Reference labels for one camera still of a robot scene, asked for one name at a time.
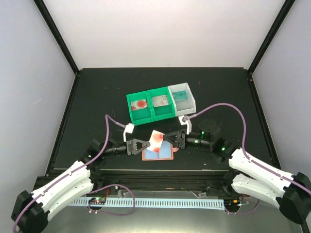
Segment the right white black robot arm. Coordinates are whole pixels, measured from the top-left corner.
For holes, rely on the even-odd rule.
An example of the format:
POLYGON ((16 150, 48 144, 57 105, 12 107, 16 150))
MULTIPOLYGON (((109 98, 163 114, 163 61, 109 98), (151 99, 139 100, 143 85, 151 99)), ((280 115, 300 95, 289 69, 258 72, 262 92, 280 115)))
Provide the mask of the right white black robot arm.
POLYGON ((230 170, 221 181, 221 190, 253 196, 276 207, 288 220, 302 225, 311 212, 311 181, 305 174, 295 175, 275 168, 260 159, 245 155, 242 148, 223 139, 219 126, 206 119, 200 131, 181 129, 164 135, 175 148, 193 147, 209 152, 220 162, 228 162, 230 170))

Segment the pink leather card holder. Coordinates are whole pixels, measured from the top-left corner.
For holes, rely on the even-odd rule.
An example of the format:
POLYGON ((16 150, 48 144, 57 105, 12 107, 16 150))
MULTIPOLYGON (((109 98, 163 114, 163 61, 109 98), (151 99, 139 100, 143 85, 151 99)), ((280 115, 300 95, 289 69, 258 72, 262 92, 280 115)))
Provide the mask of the pink leather card holder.
POLYGON ((164 161, 173 160, 174 153, 177 152, 179 148, 174 147, 168 141, 163 141, 158 152, 150 151, 145 149, 142 152, 142 161, 164 161))

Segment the red circle credit card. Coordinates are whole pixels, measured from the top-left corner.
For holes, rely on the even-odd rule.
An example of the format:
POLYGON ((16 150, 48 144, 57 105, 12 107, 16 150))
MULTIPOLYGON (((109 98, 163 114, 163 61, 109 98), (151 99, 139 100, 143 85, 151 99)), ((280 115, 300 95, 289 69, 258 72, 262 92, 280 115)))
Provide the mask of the red circle credit card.
POLYGON ((147 150, 155 152, 155 153, 159 153, 161 145, 163 143, 163 139, 164 139, 163 133, 153 130, 151 137, 149 139, 150 145, 147 148, 147 150))

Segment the teal chip credit card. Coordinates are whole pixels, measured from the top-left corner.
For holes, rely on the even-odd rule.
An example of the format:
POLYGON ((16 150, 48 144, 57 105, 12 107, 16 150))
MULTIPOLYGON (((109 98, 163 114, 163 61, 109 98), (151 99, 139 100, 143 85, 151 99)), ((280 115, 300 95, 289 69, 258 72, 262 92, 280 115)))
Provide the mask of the teal chip credit card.
POLYGON ((172 92, 174 101, 183 101, 188 99, 187 92, 185 90, 172 92))

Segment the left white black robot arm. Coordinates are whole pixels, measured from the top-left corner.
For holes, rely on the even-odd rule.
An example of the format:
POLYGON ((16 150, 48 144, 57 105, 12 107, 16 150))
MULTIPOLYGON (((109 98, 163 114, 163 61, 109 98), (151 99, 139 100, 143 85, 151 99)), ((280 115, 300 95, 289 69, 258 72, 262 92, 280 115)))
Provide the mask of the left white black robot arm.
POLYGON ((39 189, 24 190, 16 199, 11 218, 15 233, 40 233, 48 222, 76 198, 86 194, 98 194, 104 189, 104 177, 100 170, 106 157, 136 155, 150 145, 139 139, 125 142, 94 138, 80 159, 66 171, 39 189))

